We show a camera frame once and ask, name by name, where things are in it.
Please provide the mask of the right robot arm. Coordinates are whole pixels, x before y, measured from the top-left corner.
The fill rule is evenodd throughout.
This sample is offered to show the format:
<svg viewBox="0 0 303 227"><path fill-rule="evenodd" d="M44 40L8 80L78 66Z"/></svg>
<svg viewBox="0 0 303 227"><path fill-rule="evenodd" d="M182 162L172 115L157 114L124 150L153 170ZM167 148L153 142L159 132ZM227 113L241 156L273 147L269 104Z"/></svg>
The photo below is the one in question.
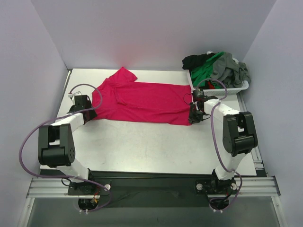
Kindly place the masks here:
<svg viewBox="0 0 303 227"><path fill-rule="evenodd" d="M221 99L205 95L201 88L192 91L192 99L189 122L199 123L204 121L204 116L209 116L211 120L212 137L220 165L214 170L216 178L211 179L210 189L221 193L227 187L226 181L234 177L241 161L258 145L253 115L222 104ZM222 160L219 153L214 119L223 124L223 147L228 154L226 161Z"/></svg>

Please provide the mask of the red t-shirt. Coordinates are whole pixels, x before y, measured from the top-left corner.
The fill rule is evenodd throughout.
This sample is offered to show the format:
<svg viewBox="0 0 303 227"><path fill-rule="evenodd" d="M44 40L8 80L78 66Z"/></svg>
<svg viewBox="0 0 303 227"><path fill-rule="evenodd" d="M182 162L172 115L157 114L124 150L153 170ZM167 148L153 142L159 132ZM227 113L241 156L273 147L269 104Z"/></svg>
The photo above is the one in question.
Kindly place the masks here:
<svg viewBox="0 0 303 227"><path fill-rule="evenodd" d="M92 92L96 119L189 126L191 87L139 82L122 67Z"/></svg>

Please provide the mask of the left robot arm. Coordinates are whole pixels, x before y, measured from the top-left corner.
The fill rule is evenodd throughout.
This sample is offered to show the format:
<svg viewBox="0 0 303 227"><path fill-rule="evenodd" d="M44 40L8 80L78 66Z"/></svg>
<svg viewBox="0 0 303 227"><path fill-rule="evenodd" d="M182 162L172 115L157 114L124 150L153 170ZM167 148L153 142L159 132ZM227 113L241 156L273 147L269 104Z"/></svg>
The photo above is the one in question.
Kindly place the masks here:
<svg viewBox="0 0 303 227"><path fill-rule="evenodd" d="M87 95L75 95L68 116L38 131L38 161L43 166L62 172L64 178L70 176L72 183L79 183L79 189L89 195L95 191L96 183L89 168L76 159L73 132L93 120L97 114L92 109Z"/></svg>

